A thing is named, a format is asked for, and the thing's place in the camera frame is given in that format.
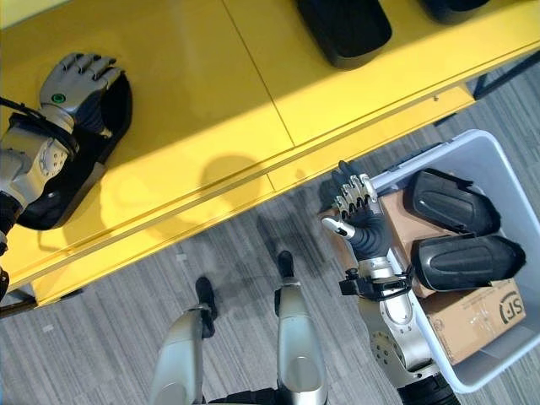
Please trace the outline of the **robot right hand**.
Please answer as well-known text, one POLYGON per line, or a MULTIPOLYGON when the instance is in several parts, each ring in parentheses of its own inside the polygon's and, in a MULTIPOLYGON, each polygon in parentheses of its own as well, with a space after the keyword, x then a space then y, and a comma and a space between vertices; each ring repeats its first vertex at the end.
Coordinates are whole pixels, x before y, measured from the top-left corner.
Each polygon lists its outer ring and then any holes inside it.
POLYGON ((327 190, 337 213, 324 215, 322 225, 345 239, 358 261, 386 257, 392 235, 369 176, 357 163, 341 160, 327 190))

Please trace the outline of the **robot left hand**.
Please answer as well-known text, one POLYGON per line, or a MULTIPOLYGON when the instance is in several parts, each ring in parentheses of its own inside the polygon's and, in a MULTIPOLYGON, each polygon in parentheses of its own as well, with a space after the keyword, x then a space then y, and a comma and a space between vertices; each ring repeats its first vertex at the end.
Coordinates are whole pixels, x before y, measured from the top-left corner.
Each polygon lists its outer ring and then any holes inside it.
POLYGON ((42 84, 39 112, 68 133, 80 127, 110 138, 112 132, 104 123, 100 104, 123 73, 113 57, 70 53, 42 84))

